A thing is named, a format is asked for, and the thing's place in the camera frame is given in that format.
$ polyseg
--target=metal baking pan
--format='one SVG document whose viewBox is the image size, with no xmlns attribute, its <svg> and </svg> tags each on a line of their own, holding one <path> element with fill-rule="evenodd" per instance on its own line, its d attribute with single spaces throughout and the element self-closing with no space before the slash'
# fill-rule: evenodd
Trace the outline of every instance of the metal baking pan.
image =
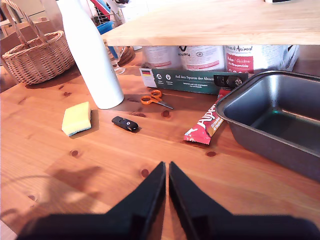
<svg viewBox="0 0 320 240">
<path fill-rule="evenodd" d="M 320 77 L 256 74 L 216 111 L 240 145 L 320 182 Z"/>
</svg>

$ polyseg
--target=cardboard box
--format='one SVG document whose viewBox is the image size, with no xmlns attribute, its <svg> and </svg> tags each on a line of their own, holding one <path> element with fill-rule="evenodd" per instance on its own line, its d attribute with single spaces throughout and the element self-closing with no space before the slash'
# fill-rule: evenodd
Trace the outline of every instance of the cardboard box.
<svg viewBox="0 0 320 240">
<path fill-rule="evenodd" d="M 146 87 L 217 95 L 221 88 L 232 90 L 248 79 L 247 73 L 140 68 Z"/>
</svg>

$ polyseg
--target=food package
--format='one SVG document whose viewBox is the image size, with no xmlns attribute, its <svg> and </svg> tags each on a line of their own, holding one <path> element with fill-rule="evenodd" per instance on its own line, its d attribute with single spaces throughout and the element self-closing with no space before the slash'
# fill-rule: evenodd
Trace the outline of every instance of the food package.
<svg viewBox="0 0 320 240">
<path fill-rule="evenodd" d="M 180 46 L 179 56 L 185 70 L 224 72 L 226 69 L 223 46 Z"/>
<path fill-rule="evenodd" d="M 142 51 L 145 65 L 150 69 L 181 68 L 178 46 L 144 46 Z"/>
<path fill-rule="evenodd" d="M 211 137 L 215 134 L 217 129 L 224 121 L 216 113 L 216 104 L 220 99 L 230 92 L 230 90 L 220 89 L 218 98 L 212 107 L 210 107 L 204 116 L 184 134 L 183 139 L 185 141 L 198 142 L 202 144 L 210 143 Z"/>
<path fill-rule="evenodd" d="M 226 70 L 257 74 L 267 70 L 292 71 L 299 55 L 297 45 L 226 45 Z"/>
</svg>

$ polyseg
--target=sponge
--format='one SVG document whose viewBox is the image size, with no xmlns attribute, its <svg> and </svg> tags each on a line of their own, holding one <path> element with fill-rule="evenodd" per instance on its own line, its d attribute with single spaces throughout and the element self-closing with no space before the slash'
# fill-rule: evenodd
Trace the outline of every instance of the sponge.
<svg viewBox="0 0 320 240">
<path fill-rule="evenodd" d="M 62 120 L 62 131 L 71 136 L 91 128 L 91 109 L 89 102 L 74 105 L 65 110 Z"/>
</svg>

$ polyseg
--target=orange scissors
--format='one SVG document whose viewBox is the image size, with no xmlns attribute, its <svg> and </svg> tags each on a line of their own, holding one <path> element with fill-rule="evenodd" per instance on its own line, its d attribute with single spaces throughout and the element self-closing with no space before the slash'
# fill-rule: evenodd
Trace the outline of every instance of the orange scissors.
<svg viewBox="0 0 320 240">
<path fill-rule="evenodd" d="M 165 106 L 169 109 L 174 109 L 172 106 L 170 106 L 168 103 L 162 101 L 161 99 L 162 92 L 159 90 L 153 90 L 151 92 L 151 96 L 143 96 L 141 97 L 141 103 L 144 105 L 149 105 L 151 103 L 160 104 L 162 106 Z"/>
</svg>

